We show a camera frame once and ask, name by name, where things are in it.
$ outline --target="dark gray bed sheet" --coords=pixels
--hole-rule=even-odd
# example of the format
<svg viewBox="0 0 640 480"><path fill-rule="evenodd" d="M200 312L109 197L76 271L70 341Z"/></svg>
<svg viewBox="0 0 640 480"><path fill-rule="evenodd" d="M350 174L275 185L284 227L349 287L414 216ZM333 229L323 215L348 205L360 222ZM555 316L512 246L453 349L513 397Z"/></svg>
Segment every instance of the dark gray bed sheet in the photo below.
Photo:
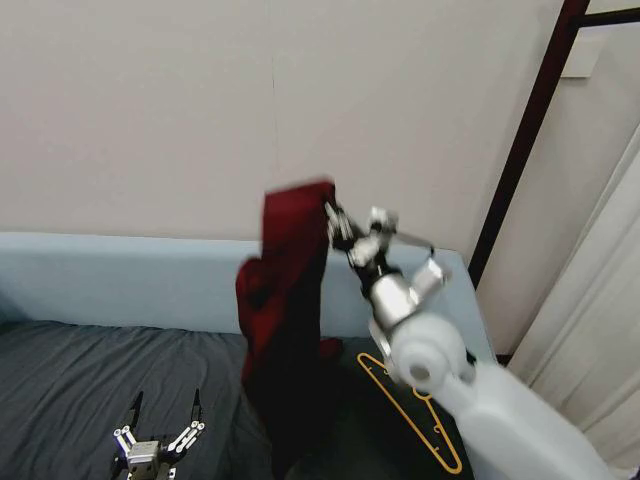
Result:
<svg viewBox="0 0 640 480"><path fill-rule="evenodd" d="M0 478L106 480L111 434L140 390L142 438L182 431L200 388L207 429L178 480L270 479L270 447L242 394L244 352L239 335L0 324Z"/></svg>
<svg viewBox="0 0 640 480"><path fill-rule="evenodd" d="M345 341L332 367L331 385L340 392L333 425L287 480L473 478L451 417L436 406L463 462L459 475L446 474L426 451L358 365L360 352L379 356L369 339ZM144 390L137 429L144 438L180 432L196 388L207 430L178 464L177 480L272 479L269 442L242 393L244 353L240 335L0 324L0 479L106 480L111 434L137 393ZM451 461L425 405L380 378Z"/></svg>

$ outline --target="red cloth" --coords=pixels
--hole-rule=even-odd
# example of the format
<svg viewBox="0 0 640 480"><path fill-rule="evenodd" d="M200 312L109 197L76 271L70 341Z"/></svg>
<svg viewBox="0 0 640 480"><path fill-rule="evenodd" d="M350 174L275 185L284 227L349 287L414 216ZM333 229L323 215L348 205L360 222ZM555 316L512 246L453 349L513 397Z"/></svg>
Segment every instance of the red cloth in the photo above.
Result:
<svg viewBox="0 0 640 480"><path fill-rule="evenodd" d="M271 438L276 478L304 453L330 411L318 392L320 357L340 351L337 340L320 342L328 249L324 203L334 190L325 181L267 194L261 258L247 260L236 279L238 319L248 343L243 384Z"/></svg>

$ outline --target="white curtain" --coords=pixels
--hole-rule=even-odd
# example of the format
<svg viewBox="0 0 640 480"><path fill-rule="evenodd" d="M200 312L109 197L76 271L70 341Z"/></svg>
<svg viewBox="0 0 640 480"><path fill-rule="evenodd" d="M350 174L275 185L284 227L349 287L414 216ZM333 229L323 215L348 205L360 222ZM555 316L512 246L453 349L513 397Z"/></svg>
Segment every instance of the white curtain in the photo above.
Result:
<svg viewBox="0 0 640 480"><path fill-rule="evenodd" d="M640 465L640 127L509 368L621 475Z"/></svg>

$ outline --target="dark wooden frame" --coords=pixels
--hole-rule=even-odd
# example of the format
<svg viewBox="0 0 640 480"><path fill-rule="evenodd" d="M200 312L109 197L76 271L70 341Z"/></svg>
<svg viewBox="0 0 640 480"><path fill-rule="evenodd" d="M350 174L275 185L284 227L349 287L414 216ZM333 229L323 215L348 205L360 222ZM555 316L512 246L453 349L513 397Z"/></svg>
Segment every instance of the dark wooden frame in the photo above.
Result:
<svg viewBox="0 0 640 480"><path fill-rule="evenodd" d="M469 276L475 287L480 283L489 261L578 30L584 27L640 22L640 8L587 14L588 6L589 0L565 0L562 5L469 263Z"/></svg>

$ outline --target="light blue cushion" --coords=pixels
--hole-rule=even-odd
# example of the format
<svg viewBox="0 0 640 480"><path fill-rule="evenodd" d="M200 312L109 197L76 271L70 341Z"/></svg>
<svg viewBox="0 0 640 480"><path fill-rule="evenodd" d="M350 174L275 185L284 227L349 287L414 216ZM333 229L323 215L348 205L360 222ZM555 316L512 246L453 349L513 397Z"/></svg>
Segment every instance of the light blue cushion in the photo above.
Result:
<svg viewBox="0 0 640 480"><path fill-rule="evenodd" d="M0 233L0 314L8 319L154 326L239 333L235 278L258 242ZM450 318L468 348L491 347L462 258L438 250L453 276L427 308ZM425 259L394 245L389 262L411 275ZM329 256L322 292L322 333L367 337L370 310L346 258Z"/></svg>

